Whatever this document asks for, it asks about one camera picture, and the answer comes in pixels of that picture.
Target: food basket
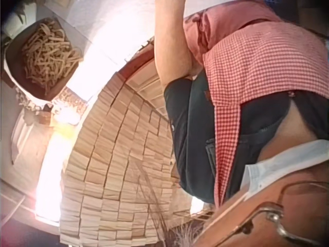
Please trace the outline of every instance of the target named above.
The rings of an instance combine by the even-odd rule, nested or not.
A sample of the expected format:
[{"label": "food basket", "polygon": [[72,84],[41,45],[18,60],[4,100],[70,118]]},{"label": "food basket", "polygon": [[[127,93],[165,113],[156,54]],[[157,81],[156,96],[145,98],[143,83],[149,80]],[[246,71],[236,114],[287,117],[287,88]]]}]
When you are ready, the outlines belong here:
[{"label": "food basket", "polygon": [[44,23],[46,21],[55,21],[55,27],[58,29],[62,29],[61,24],[56,18],[45,18],[39,20],[27,27],[24,31],[22,31],[19,35],[17,35],[11,44],[8,46],[5,54],[5,64],[7,64],[10,77],[13,79],[14,83],[24,91],[27,91],[28,94],[39,100],[52,101],[60,92],[65,88],[68,81],[74,74],[75,70],[78,68],[79,63],[77,63],[67,77],[61,78],[57,81],[57,83],[49,90],[46,94],[44,88],[40,85],[33,83],[31,79],[26,78],[26,73],[24,70],[25,64],[23,61],[22,48],[25,43],[32,37],[32,35],[37,31],[40,23]]}]

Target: checkered fabric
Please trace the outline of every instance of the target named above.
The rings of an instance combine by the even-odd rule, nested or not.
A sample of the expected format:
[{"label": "checkered fabric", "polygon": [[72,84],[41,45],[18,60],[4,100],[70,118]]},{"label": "checkered fabric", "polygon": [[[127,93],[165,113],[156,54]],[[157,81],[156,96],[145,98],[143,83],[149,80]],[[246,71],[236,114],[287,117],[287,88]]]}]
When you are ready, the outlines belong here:
[{"label": "checkered fabric", "polygon": [[288,23],[247,26],[203,56],[215,106],[215,203],[223,203],[240,127],[242,103],[306,90],[329,98],[327,50],[312,33]]}]

